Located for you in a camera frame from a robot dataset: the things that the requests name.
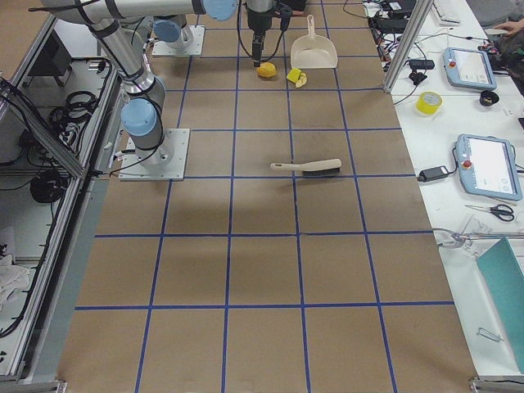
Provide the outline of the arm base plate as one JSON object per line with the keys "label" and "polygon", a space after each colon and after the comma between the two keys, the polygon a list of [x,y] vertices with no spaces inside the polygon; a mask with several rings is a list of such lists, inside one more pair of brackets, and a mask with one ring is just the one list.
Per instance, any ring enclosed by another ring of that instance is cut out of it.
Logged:
{"label": "arm base plate", "polygon": [[183,181],[190,140],[190,129],[164,129],[164,141],[156,152],[137,150],[131,137],[126,149],[132,153],[123,157],[123,169],[118,172],[122,181]]}
{"label": "arm base plate", "polygon": [[206,28],[203,25],[186,25],[180,28],[176,24],[161,24],[158,21],[153,32],[156,42],[152,55],[156,57],[200,56]]}

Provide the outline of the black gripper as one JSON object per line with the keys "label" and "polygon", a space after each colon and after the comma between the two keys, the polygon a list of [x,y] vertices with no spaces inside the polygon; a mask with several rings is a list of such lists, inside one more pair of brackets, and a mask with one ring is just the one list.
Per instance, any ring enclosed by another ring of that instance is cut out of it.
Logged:
{"label": "black gripper", "polygon": [[263,39],[266,31],[272,26],[272,12],[270,10],[254,11],[247,8],[247,23],[253,32],[253,41],[251,44],[253,66],[260,67],[263,53]]}

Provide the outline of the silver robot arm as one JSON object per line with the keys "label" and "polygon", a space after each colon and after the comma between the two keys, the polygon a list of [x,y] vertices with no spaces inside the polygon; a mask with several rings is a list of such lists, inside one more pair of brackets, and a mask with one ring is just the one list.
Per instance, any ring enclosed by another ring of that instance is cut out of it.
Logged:
{"label": "silver robot arm", "polygon": [[118,66],[129,102],[120,118],[135,148],[140,165],[155,167],[170,160],[169,144],[161,124],[165,88],[126,39],[120,21],[132,17],[208,15],[227,20],[237,6],[233,1],[42,1],[43,10],[56,18],[86,25]]}
{"label": "silver robot arm", "polygon": [[[291,9],[278,1],[246,1],[247,24],[252,31],[251,52],[242,42],[240,33],[240,11],[242,1],[201,1],[204,13],[214,20],[227,20],[237,12],[237,38],[242,50],[253,61],[254,67],[259,67],[264,61],[271,59],[278,50],[276,46],[273,53],[264,59],[264,40],[266,32],[272,27],[273,18],[281,19],[281,34],[277,45],[286,31]],[[153,22],[155,36],[173,48],[187,47],[192,42],[192,32],[187,25],[185,15],[158,16]]]}

